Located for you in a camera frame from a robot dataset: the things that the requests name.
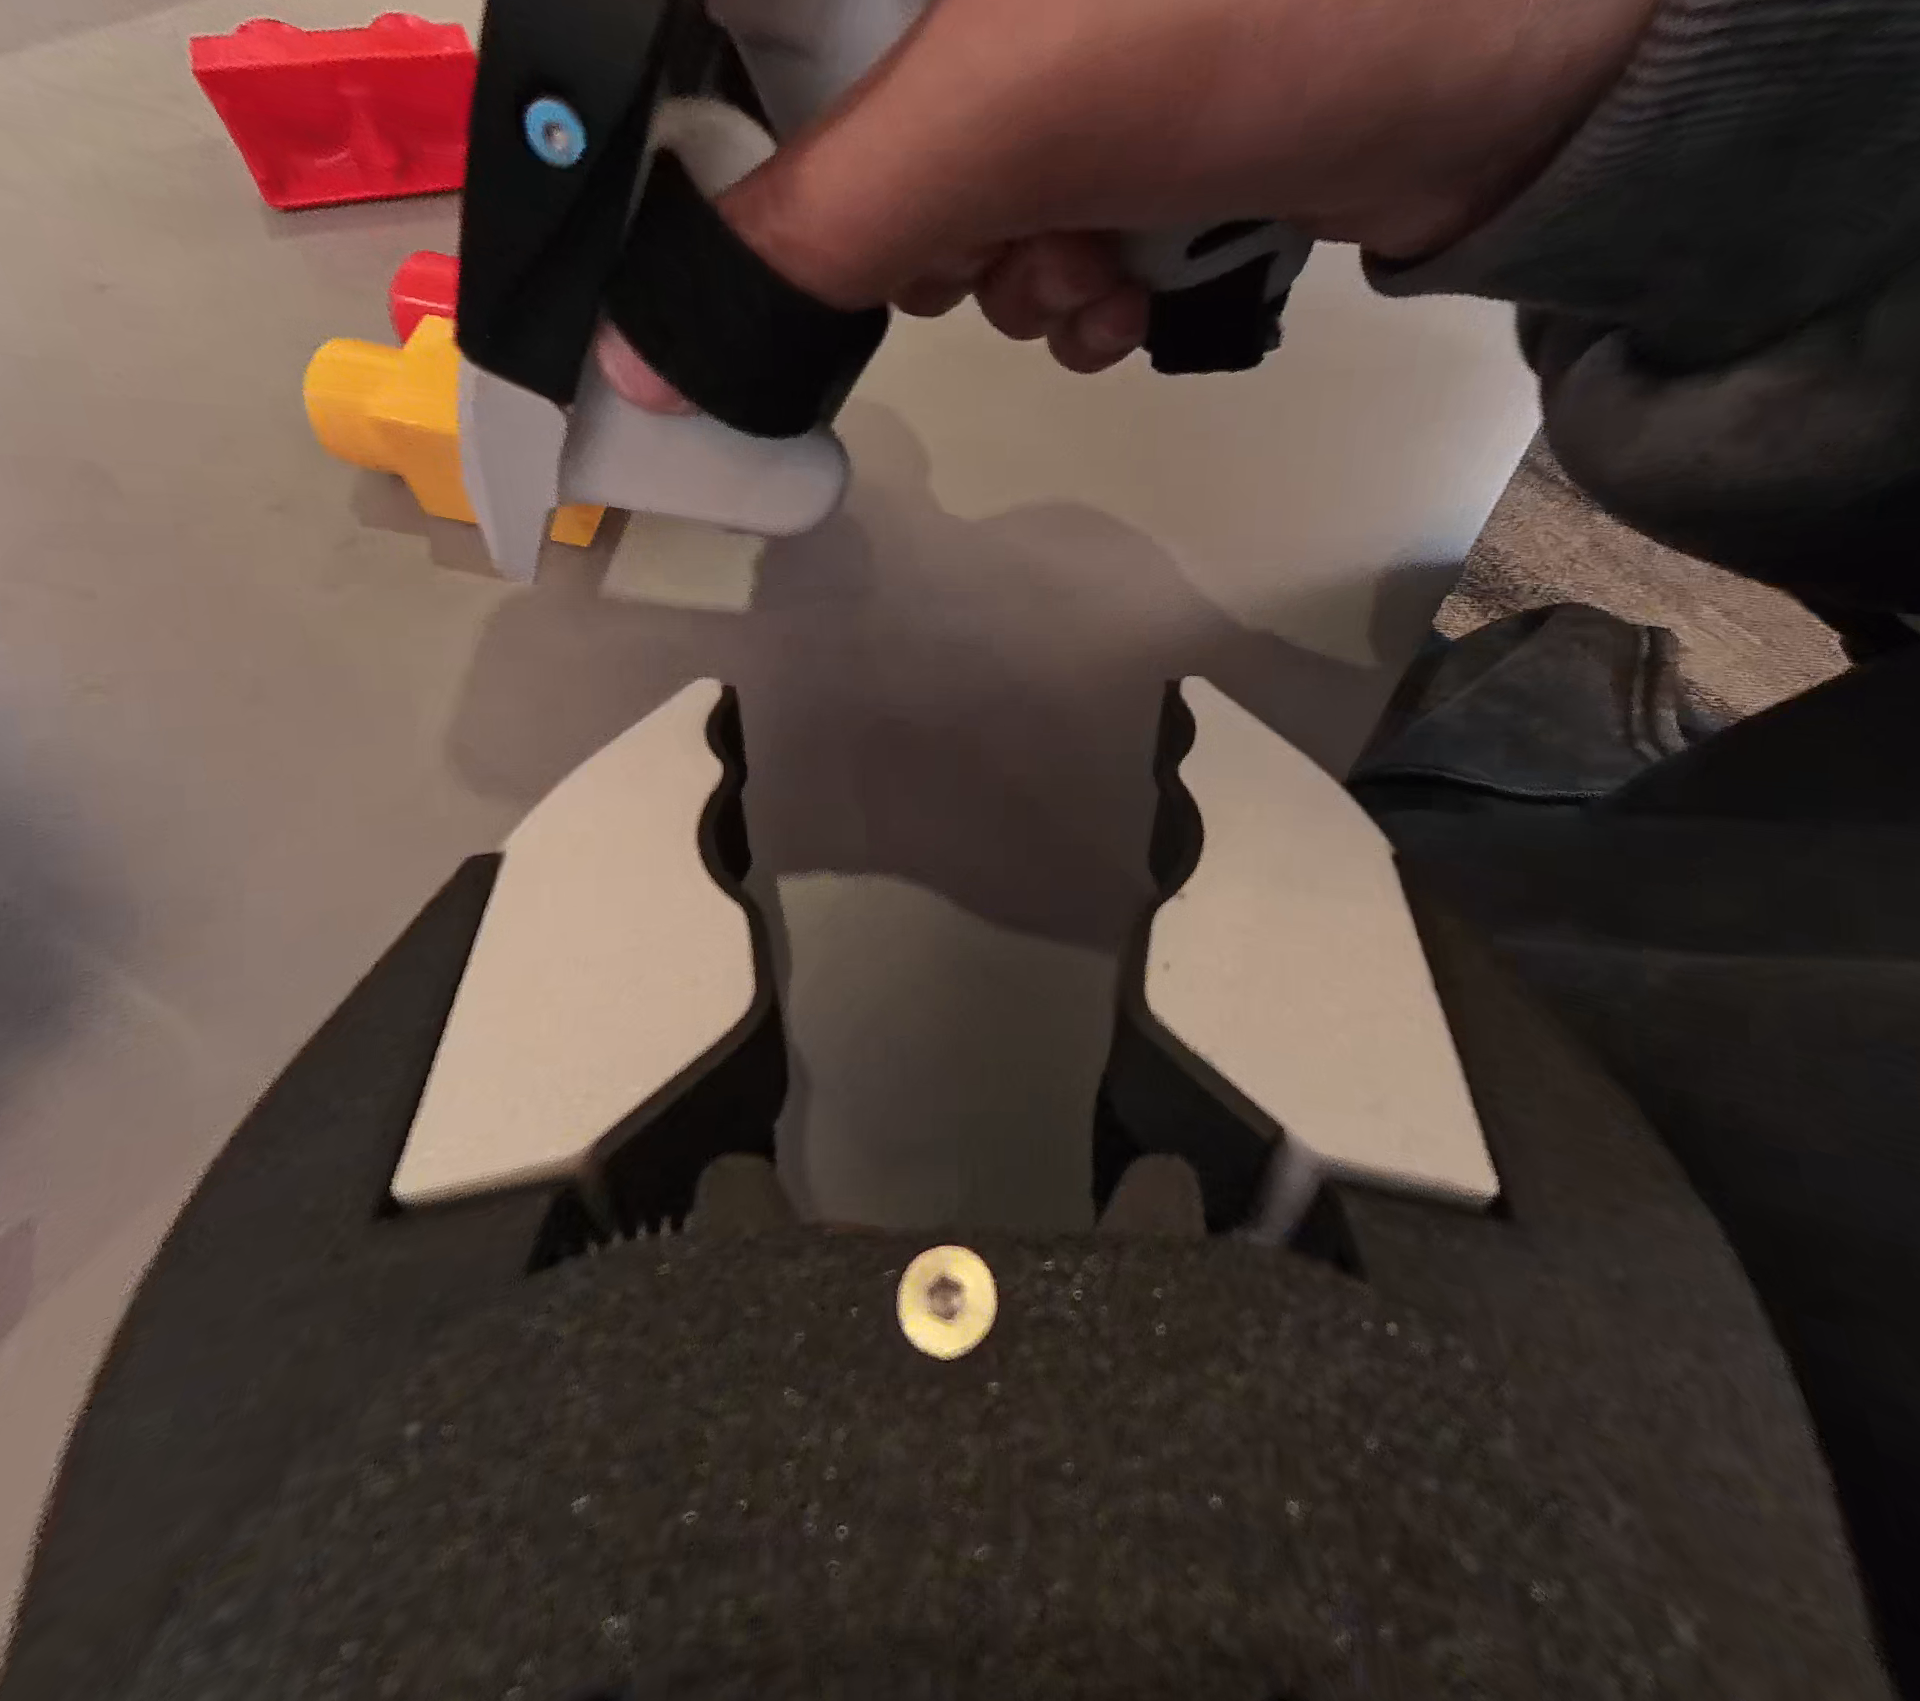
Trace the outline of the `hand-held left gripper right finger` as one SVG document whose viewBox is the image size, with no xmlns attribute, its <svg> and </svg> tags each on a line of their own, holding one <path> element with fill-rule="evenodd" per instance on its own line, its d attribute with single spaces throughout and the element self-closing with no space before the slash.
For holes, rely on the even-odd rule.
<svg viewBox="0 0 1920 1701">
<path fill-rule="evenodd" d="M 1492 1212 L 1495 1156 L 1381 828 L 1198 675 L 1163 688 L 1152 785 L 1096 1212 L 1145 1157 L 1188 1164 L 1214 1236 L 1298 1236 L 1326 1188 Z"/>
</svg>

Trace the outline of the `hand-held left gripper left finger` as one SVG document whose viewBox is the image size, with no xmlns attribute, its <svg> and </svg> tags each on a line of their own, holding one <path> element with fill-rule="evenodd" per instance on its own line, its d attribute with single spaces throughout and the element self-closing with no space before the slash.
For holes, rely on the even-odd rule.
<svg viewBox="0 0 1920 1701">
<path fill-rule="evenodd" d="M 678 1227 L 711 1164 L 774 1160 L 789 1088 L 748 895 L 738 693 L 694 681 L 508 836 L 388 1182 L 404 1210 L 568 1191 Z"/>
</svg>

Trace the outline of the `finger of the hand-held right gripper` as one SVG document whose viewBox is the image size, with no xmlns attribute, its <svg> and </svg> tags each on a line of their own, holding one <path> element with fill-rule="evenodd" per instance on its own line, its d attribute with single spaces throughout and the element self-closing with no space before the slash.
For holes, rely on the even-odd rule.
<svg viewBox="0 0 1920 1701">
<path fill-rule="evenodd" d="M 563 479 L 568 413 L 552 398 L 458 361 L 458 453 L 469 507 L 494 570 L 538 575 Z"/>
</svg>

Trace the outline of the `yellow single-stud toy block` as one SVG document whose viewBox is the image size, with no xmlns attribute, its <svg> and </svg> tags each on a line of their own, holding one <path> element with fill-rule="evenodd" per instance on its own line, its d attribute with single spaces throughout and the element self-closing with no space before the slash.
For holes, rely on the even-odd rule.
<svg viewBox="0 0 1920 1701">
<path fill-rule="evenodd" d="M 461 423 L 453 321 L 423 316 L 404 343 L 325 341 L 301 376 L 314 442 L 338 460 L 398 476 L 436 522 L 476 524 Z"/>
</svg>

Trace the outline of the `red single-stud toy block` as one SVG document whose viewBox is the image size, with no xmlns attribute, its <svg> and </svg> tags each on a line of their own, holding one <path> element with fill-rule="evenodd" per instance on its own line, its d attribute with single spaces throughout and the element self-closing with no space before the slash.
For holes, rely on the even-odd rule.
<svg viewBox="0 0 1920 1701">
<path fill-rule="evenodd" d="M 386 321 L 405 343 L 419 321 L 453 321 L 458 313 L 458 258 L 442 249 L 413 249 L 386 283 Z"/>
</svg>

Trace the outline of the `red two-stud toy block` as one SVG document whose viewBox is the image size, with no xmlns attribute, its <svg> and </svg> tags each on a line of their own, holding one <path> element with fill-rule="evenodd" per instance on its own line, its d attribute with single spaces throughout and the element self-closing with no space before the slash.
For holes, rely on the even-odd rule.
<svg viewBox="0 0 1920 1701">
<path fill-rule="evenodd" d="M 380 14 L 350 31 L 253 18 L 190 40 L 190 72 L 273 212 L 454 194 L 476 53 L 467 28 Z"/>
</svg>

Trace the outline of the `grey desk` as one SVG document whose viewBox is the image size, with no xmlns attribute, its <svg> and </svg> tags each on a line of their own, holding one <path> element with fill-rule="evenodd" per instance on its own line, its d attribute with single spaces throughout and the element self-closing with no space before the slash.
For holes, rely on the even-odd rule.
<svg viewBox="0 0 1920 1701">
<path fill-rule="evenodd" d="M 283 216 L 190 35 L 476 0 L 3 0 L 3 1604 L 190 1188 L 442 877 L 692 678 L 738 688 L 798 1091 L 851 1223 L 1085 1221 L 1163 681 L 1343 771 L 1534 437 L 1514 321 L 1350 249 L 1262 374 L 1096 378 L 897 321 L 853 482 L 771 545 L 639 531 L 501 583 L 328 459 L 301 368 L 380 335 L 450 201 Z"/>
</svg>

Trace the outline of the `person's right hand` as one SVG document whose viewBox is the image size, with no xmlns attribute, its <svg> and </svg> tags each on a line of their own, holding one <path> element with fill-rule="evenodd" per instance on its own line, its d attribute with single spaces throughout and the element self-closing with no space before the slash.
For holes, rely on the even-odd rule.
<svg viewBox="0 0 1920 1701">
<path fill-rule="evenodd" d="M 1076 374 L 1143 343 L 1121 236 L 1274 220 L 1379 258 L 1521 191 L 1660 0 L 930 0 L 719 212 L 819 301 L 974 297 Z"/>
</svg>

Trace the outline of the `person's dark trousers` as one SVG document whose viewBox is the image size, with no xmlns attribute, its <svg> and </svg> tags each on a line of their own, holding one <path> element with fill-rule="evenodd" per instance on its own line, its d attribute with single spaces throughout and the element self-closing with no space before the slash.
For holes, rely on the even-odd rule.
<svg viewBox="0 0 1920 1701">
<path fill-rule="evenodd" d="M 1715 721 L 1665 629 L 1428 634 L 1350 791 L 1594 1043 L 1742 1258 L 1916 1695 L 1916 616 Z"/>
</svg>

